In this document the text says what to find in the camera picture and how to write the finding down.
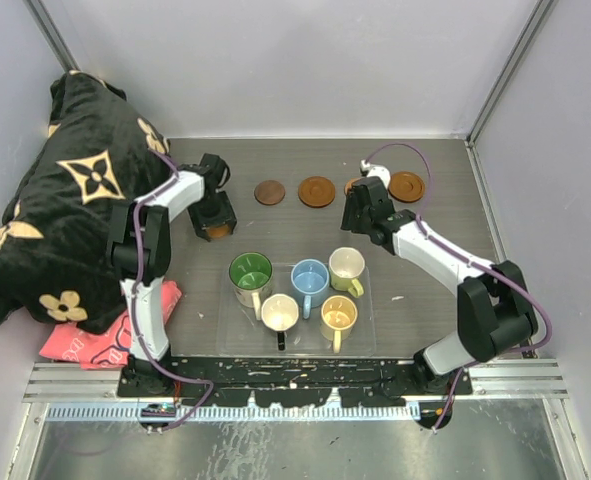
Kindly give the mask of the orange coaster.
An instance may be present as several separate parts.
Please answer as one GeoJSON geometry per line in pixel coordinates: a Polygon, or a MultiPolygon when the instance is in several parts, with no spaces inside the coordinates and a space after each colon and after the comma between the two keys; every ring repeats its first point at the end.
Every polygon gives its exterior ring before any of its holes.
{"type": "Polygon", "coordinates": [[[210,240],[220,239],[230,234],[230,228],[226,224],[217,227],[209,227],[206,230],[206,233],[208,234],[208,238],[210,240]]]}
{"type": "Polygon", "coordinates": [[[351,191],[352,187],[353,187],[353,186],[354,186],[354,184],[355,184],[356,182],[358,182],[359,180],[361,180],[361,177],[358,177],[358,178],[353,178],[353,179],[349,180],[349,181],[346,183],[346,185],[345,185],[345,187],[344,187],[344,193],[345,193],[345,196],[348,196],[348,195],[349,195],[349,193],[350,193],[350,191],[351,191]]]}

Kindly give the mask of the light brown ringed coaster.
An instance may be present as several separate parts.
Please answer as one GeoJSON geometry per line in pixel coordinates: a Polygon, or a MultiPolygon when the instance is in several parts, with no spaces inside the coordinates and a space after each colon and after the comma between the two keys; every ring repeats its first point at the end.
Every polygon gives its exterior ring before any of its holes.
{"type": "Polygon", "coordinates": [[[400,171],[391,176],[388,190],[396,200],[414,203],[424,196],[425,184],[417,174],[400,171]]]}

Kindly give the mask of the dark brown coaster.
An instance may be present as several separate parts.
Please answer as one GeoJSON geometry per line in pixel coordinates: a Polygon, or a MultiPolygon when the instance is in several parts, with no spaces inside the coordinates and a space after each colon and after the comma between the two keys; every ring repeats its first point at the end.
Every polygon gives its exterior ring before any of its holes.
{"type": "Polygon", "coordinates": [[[265,206],[279,204],[285,197],[284,185],[277,180],[264,180],[254,189],[254,197],[257,202],[265,206]]]}

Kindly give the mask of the brown ringed wooden coaster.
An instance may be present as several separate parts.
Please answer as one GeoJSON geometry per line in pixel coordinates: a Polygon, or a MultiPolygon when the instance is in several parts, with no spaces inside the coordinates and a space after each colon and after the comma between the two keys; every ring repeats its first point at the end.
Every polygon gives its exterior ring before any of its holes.
{"type": "Polygon", "coordinates": [[[323,176],[308,177],[298,187],[300,201],[311,208],[324,208],[330,205],[334,201],[335,195],[334,184],[323,176]]]}

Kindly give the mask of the olive green white mug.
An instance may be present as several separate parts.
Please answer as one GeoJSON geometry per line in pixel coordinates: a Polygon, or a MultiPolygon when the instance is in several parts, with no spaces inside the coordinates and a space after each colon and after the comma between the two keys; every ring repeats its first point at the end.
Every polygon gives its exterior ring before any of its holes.
{"type": "Polygon", "coordinates": [[[340,247],[329,257],[328,267],[330,282],[334,290],[348,292],[354,298],[364,294],[364,287],[360,276],[365,270],[366,263],[363,255],[355,248],[340,247]]]}

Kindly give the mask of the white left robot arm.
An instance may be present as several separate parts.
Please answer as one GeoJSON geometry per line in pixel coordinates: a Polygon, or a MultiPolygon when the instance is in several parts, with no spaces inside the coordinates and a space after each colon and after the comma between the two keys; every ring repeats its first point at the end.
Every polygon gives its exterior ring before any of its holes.
{"type": "Polygon", "coordinates": [[[208,380],[181,376],[171,368],[162,304],[172,257],[171,223],[186,213],[196,235],[212,241],[231,235],[237,218],[224,191],[231,176],[224,159],[207,153],[197,165],[176,166],[169,156],[157,156],[169,166],[170,178],[147,194],[113,205],[106,256],[120,280],[131,322],[126,380],[153,396],[163,396],[175,382],[212,386],[208,380]]]}

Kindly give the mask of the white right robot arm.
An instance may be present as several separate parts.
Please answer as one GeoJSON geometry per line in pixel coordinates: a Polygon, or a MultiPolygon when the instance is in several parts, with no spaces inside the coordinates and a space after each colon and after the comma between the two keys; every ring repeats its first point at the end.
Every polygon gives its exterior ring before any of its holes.
{"type": "Polygon", "coordinates": [[[341,228],[364,234],[419,267],[456,299],[455,330],[413,356],[413,381],[420,391],[437,393],[454,371],[492,360],[538,332],[524,277],[515,263],[481,259],[434,232],[414,212],[397,211],[379,178],[353,183],[341,228]]]}

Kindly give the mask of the green interior mug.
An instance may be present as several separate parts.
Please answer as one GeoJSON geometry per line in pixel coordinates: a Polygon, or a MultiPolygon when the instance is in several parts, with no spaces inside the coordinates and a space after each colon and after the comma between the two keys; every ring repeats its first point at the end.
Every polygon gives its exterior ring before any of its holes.
{"type": "Polygon", "coordinates": [[[274,290],[273,265],[259,252],[245,252],[232,260],[228,269],[234,293],[241,305],[251,308],[261,320],[261,308],[274,290]]]}

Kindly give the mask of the blue mug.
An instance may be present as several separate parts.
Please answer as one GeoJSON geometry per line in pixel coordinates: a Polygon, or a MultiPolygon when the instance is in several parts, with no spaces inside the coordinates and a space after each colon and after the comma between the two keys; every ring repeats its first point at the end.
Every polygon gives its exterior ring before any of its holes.
{"type": "Polygon", "coordinates": [[[293,296],[305,320],[312,310],[320,307],[328,297],[330,274],[327,266],[316,259],[304,259],[293,266],[290,275],[293,296]]]}

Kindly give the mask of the yellow mug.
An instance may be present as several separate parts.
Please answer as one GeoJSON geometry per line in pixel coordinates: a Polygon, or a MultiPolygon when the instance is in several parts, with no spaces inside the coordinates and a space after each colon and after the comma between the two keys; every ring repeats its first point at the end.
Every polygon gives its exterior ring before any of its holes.
{"type": "Polygon", "coordinates": [[[331,343],[333,352],[337,354],[357,322],[358,308],[350,298],[333,295],[323,303],[320,316],[321,335],[331,343]]]}

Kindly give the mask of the clear plastic tray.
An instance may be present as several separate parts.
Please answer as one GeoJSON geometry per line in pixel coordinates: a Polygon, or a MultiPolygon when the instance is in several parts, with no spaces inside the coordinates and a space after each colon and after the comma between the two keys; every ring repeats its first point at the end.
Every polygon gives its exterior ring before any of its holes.
{"type": "MultiPolygon", "coordinates": [[[[355,298],[358,319],[349,337],[342,341],[344,358],[369,357],[376,350],[370,271],[360,276],[364,294],[355,298]]],[[[255,318],[254,310],[236,298],[227,271],[221,274],[221,295],[217,328],[217,352],[235,357],[331,357],[332,343],[321,333],[321,309],[311,310],[308,319],[301,318],[285,332],[285,349],[278,349],[277,334],[255,318]]]]}

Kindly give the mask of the pink printed cloth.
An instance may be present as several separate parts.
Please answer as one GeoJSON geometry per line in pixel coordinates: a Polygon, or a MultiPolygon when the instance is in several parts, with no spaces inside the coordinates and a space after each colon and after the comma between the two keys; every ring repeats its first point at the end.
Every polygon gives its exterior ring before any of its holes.
{"type": "Polygon", "coordinates": [[[86,370],[121,367],[131,347],[131,321],[123,295],[63,289],[39,296],[40,312],[55,326],[41,347],[46,359],[86,370]]]}

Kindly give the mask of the black floral plush blanket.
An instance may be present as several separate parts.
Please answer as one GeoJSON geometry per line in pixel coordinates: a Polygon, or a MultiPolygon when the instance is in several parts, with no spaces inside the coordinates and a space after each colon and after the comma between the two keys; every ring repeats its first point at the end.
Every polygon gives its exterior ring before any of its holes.
{"type": "Polygon", "coordinates": [[[90,74],[71,70],[50,91],[47,139],[2,215],[0,326],[24,308],[102,334],[126,308],[106,259],[112,207],[169,178],[169,143],[124,91],[90,74]]]}

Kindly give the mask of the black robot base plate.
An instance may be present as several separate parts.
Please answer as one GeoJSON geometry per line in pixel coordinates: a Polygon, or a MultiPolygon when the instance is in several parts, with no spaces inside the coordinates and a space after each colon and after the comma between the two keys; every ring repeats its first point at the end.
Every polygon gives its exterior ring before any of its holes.
{"type": "Polygon", "coordinates": [[[163,366],[177,376],[208,380],[207,406],[268,408],[322,406],[337,393],[345,407],[403,406],[412,396],[441,398],[452,378],[419,383],[414,365],[392,358],[172,357],[163,366]]]}

